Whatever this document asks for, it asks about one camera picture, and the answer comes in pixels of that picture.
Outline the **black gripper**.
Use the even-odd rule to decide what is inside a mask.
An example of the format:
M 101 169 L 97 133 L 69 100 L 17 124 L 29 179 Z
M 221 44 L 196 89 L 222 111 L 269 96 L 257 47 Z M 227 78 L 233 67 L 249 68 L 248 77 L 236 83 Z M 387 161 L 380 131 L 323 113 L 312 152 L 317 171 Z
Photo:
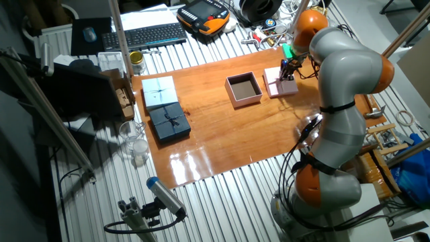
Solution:
M 293 81 L 294 80 L 294 71 L 302 66 L 301 60 L 298 60 L 296 58 L 287 58 L 282 59 L 281 61 L 281 70 L 282 72 L 279 74 L 280 81 L 283 81 L 286 77 L 286 71 L 289 71 L 288 73 L 288 80 Z

